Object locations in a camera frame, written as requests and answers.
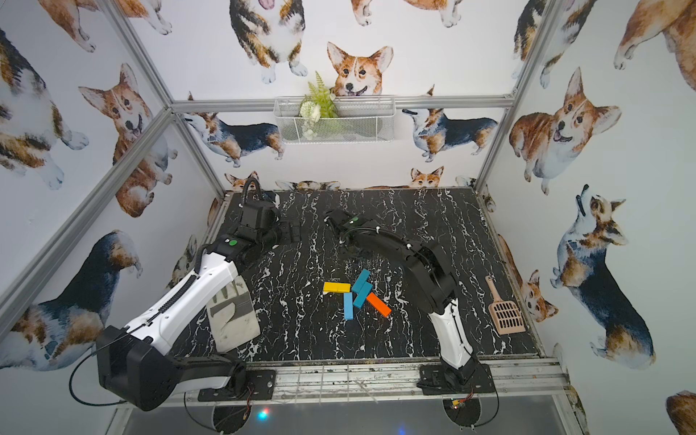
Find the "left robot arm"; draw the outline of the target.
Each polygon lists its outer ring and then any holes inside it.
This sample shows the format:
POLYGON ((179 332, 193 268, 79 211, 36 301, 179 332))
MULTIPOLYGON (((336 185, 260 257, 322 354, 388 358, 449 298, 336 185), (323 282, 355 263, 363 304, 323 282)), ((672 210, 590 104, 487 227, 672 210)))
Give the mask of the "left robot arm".
POLYGON ((203 246, 190 273, 151 308, 122 328, 106 327, 98 337, 99 384, 121 402, 151 411, 177 393, 223 389, 241 397, 248 391, 241 360, 170 353, 184 327, 219 291, 272 248, 301 239, 299 222, 283 219, 275 203, 264 199, 257 179, 244 188, 256 192, 242 197, 237 226, 203 246))

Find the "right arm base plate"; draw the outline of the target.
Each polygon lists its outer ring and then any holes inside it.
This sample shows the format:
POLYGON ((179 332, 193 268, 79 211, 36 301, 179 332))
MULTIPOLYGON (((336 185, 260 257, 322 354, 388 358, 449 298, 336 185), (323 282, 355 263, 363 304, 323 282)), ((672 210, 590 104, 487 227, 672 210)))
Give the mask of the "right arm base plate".
POLYGON ((495 393, 496 387, 487 364, 474 364, 467 374, 439 365, 421 365, 416 386, 426 396, 495 393))

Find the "teal block diagonal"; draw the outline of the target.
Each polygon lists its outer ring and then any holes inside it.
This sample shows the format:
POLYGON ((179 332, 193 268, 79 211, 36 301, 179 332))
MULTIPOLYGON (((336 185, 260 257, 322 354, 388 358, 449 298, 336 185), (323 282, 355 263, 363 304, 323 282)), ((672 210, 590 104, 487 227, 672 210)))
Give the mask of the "teal block diagonal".
POLYGON ((353 301, 353 306, 356 308, 362 308, 367 297, 369 297, 369 295, 372 293, 372 289, 373 285, 371 283, 363 283, 357 293, 357 296, 355 297, 355 300, 353 301))

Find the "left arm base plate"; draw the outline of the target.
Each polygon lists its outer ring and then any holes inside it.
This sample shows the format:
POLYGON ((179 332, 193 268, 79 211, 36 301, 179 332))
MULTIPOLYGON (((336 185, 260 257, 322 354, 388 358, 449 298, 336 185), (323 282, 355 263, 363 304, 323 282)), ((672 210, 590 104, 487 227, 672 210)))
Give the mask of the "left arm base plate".
POLYGON ((246 371, 245 377, 235 375, 229 383, 220 389, 202 389, 198 394, 199 402, 242 402, 267 401, 273 398, 277 380, 275 370, 246 371))

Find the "teal block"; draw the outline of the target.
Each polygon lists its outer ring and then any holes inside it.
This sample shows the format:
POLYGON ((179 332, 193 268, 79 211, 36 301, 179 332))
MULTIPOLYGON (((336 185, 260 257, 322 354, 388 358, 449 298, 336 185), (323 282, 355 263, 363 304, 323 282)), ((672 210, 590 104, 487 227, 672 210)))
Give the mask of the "teal block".
POLYGON ((366 269, 363 269, 360 275, 357 277, 355 282, 352 285, 352 292, 355 294, 359 294, 363 288, 363 286, 367 283, 367 280, 370 276, 370 272, 366 269))

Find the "light blue block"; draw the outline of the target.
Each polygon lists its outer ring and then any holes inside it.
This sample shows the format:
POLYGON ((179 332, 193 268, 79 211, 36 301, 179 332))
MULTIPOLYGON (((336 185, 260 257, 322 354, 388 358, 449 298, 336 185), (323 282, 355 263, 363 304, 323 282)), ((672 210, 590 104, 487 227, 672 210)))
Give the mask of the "light blue block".
POLYGON ((344 293, 344 319, 353 320, 353 294, 344 293))

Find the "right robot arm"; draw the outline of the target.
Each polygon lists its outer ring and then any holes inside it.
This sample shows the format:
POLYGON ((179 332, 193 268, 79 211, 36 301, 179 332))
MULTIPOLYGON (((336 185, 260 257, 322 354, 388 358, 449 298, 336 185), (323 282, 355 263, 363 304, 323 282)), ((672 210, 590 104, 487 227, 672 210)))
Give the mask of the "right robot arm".
POLYGON ((440 346, 442 379, 421 386, 463 392, 479 363, 461 320, 461 285, 442 246, 399 236, 373 219, 345 210, 326 212, 324 223, 346 255, 377 254, 402 270, 405 299, 431 319, 440 346))

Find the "orange building block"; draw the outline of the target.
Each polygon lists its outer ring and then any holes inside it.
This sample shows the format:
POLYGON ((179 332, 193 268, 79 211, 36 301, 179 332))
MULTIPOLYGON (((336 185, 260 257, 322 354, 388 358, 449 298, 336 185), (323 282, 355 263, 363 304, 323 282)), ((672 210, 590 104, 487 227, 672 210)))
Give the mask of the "orange building block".
POLYGON ((367 302, 374 308, 376 309, 382 316, 384 317, 389 317, 391 315, 391 308, 387 306, 387 304, 382 301, 375 293, 369 293, 368 297, 366 298, 367 302))

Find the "yellow building block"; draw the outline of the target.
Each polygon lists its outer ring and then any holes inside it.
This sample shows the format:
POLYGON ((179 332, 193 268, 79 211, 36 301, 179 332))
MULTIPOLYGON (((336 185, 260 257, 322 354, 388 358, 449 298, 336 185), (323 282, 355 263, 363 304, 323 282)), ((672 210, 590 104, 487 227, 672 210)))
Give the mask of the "yellow building block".
POLYGON ((347 283, 324 282, 323 292, 346 294, 351 292, 351 285, 347 283))

